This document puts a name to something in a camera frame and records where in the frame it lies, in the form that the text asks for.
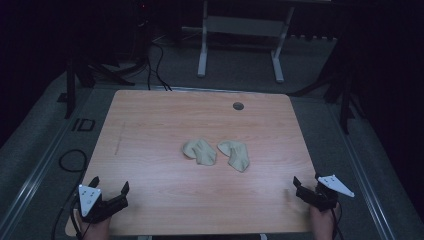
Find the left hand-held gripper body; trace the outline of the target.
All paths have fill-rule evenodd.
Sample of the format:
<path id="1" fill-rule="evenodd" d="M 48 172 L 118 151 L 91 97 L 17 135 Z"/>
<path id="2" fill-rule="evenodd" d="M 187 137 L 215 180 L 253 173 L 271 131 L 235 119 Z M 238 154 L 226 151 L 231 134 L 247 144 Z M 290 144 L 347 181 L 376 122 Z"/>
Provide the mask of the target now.
<path id="1" fill-rule="evenodd" d="M 80 216 L 86 223 L 99 223 L 128 206 L 127 195 L 121 194 L 107 201 L 102 200 L 102 191 L 98 188 L 80 185 Z"/>

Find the white metal desk frame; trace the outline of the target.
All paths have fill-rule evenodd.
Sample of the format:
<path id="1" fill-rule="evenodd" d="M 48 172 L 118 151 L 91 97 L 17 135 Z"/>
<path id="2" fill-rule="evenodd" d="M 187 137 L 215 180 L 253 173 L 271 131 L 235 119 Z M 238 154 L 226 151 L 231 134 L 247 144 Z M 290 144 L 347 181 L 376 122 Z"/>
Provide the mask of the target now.
<path id="1" fill-rule="evenodd" d="M 208 13 L 208 0 L 203 0 L 202 41 L 197 76 L 204 77 L 206 75 L 208 58 L 207 37 L 209 33 L 263 36 L 275 37 L 278 39 L 278 44 L 276 48 L 270 52 L 270 56 L 275 81 L 277 83 L 282 83 L 285 78 L 280 63 L 280 55 L 294 11 L 294 7 L 289 7 L 283 21 L 215 16 Z"/>

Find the black metal stand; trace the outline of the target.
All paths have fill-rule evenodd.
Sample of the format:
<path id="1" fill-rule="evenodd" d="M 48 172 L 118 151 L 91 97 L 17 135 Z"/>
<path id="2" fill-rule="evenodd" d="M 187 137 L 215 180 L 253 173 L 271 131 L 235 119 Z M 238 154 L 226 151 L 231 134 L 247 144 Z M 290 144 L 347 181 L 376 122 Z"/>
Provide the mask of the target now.
<path id="1" fill-rule="evenodd" d="M 349 133 L 351 91 L 353 88 L 355 57 L 353 44 L 346 37 L 337 40 L 315 82 L 306 87 L 288 93 L 288 96 L 300 97 L 326 84 L 329 85 L 323 98 L 326 103 L 335 103 L 341 98 L 339 125 L 345 134 Z"/>
<path id="2" fill-rule="evenodd" d="M 61 93 L 58 98 L 59 102 L 66 104 L 65 118 L 69 119 L 76 108 L 76 80 L 79 80 L 83 87 L 92 88 L 96 84 L 94 73 L 98 73 L 106 80 L 124 86 L 134 86 L 134 83 L 125 80 L 124 76 L 140 70 L 143 66 L 144 62 L 137 60 L 133 66 L 112 71 L 85 55 L 69 58 L 66 65 L 66 92 Z"/>

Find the person's right hand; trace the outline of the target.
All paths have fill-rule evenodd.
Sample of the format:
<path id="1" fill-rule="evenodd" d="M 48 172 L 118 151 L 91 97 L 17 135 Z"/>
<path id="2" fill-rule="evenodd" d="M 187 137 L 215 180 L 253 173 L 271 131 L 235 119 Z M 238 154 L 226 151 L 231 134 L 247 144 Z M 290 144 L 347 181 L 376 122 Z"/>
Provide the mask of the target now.
<path id="1" fill-rule="evenodd" d="M 310 205 L 309 216 L 313 240 L 333 240 L 340 213 L 340 204 L 337 204 L 332 210 L 325 211 L 320 211 L 315 206 Z"/>

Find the metal floor rail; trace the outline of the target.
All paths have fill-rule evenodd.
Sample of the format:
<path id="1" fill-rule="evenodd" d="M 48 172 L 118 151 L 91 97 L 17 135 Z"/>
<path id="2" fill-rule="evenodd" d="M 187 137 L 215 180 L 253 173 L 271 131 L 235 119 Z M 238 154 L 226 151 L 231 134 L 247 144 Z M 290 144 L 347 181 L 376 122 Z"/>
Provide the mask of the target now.
<path id="1" fill-rule="evenodd" d="M 83 115 L 92 91 L 77 92 L 74 117 L 58 90 L 48 90 L 30 110 L 11 139 L 0 149 L 0 240 L 73 240 L 64 232 L 67 216 L 60 210 L 78 179 L 58 166 L 73 156 L 71 128 Z"/>
<path id="2" fill-rule="evenodd" d="M 327 104 L 328 112 L 332 121 L 336 125 L 337 131 L 342 138 L 344 146 L 347 149 L 349 156 L 349 163 L 351 165 L 355 179 L 359 185 L 360 191 L 363 195 L 364 201 L 367 205 L 368 211 L 372 217 L 376 230 L 381 240 L 396 240 L 394 232 L 389 224 L 386 214 L 382 208 L 381 202 L 376 195 L 371 181 L 369 180 L 365 169 L 362 165 L 361 159 L 354 148 L 353 142 L 348 134 L 344 132 L 339 124 L 336 108 Z"/>

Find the person's left hand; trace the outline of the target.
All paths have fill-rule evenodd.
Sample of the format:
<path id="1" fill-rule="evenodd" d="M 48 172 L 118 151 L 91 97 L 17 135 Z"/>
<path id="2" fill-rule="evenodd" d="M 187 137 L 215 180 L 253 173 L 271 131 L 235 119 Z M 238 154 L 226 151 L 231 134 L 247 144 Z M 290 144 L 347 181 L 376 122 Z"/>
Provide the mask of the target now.
<path id="1" fill-rule="evenodd" d="M 83 240 L 109 240 L 110 218 L 96 224 L 89 224 L 82 220 L 79 220 L 78 223 L 83 234 Z"/>

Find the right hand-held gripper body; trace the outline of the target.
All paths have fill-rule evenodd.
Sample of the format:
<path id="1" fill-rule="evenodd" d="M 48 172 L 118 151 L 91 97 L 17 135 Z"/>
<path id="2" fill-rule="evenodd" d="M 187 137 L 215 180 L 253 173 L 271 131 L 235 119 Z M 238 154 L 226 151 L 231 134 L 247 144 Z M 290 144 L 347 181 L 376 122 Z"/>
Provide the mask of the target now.
<path id="1" fill-rule="evenodd" d="M 302 185 L 296 196 L 304 202 L 315 206 L 320 211 L 333 209 L 338 202 L 338 194 L 354 197 L 352 192 L 336 175 L 321 176 L 314 190 Z"/>

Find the beige sock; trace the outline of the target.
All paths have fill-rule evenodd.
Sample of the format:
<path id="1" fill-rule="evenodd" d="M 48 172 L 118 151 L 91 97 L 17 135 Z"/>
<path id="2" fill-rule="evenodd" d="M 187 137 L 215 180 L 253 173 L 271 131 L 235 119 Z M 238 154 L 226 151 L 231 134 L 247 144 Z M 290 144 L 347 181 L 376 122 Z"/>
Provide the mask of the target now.
<path id="1" fill-rule="evenodd" d="M 228 157 L 228 164 L 243 173 L 250 165 L 247 146 L 239 141 L 224 140 L 217 145 L 218 149 Z"/>
<path id="2" fill-rule="evenodd" d="M 203 138 L 187 141 L 182 152 L 191 159 L 195 159 L 199 165 L 212 166 L 216 163 L 216 151 Z"/>

